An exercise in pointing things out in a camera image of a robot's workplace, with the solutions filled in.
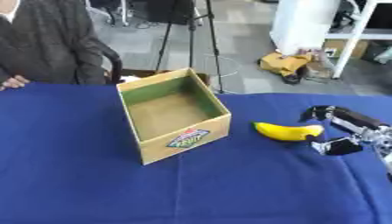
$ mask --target robotic arm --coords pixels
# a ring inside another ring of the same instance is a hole
[[[392,128],[378,120],[336,106],[315,106],[308,108],[300,118],[300,122],[311,119],[323,121],[328,119],[331,125],[343,130],[350,136],[334,138],[320,142],[311,137],[311,147],[322,155],[346,155],[362,151],[361,144],[371,144],[381,161],[388,168],[388,176],[392,181]]]

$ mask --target floor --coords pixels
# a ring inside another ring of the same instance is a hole
[[[198,1],[201,13],[206,11],[204,1]],[[213,0],[215,30],[220,48],[224,89],[229,93],[313,93],[349,95],[391,95],[392,70],[364,60],[353,60],[347,65],[341,80],[326,84],[303,80],[291,86],[282,83],[275,74],[263,71],[256,60],[274,51],[270,41],[270,25],[277,5],[256,0]],[[136,5],[142,11],[142,5]],[[165,34],[165,24],[146,24],[143,14],[136,13],[130,27],[110,27],[106,18],[92,13],[95,29],[102,41],[116,49],[124,65],[133,69],[154,69],[158,51]],[[211,74],[213,88],[217,78],[212,57],[209,26],[196,31],[195,69]],[[175,25],[161,69],[178,69],[188,65],[189,34],[187,26]]]

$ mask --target office chair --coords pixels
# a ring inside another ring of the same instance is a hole
[[[85,0],[85,5],[88,11],[94,11],[109,17],[109,23],[112,26],[116,25],[115,11],[122,8],[122,24],[129,26],[128,23],[128,9],[132,5],[131,0]]]
[[[103,44],[101,41],[97,41],[97,45],[100,48],[104,57],[108,58],[111,63],[111,72],[107,78],[107,84],[117,84],[120,83],[121,74],[123,70],[123,62],[120,55],[108,45]]]

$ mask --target banana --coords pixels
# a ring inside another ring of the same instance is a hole
[[[307,136],[319,136],[324,128],[321,125],[285,127],[266,122],[254,122],[255,128],[266,137],[280,141],[305,141]]]

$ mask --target person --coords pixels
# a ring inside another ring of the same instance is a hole
[[[0,90],[105,84],[97,41],[80,0],[0,0]]]

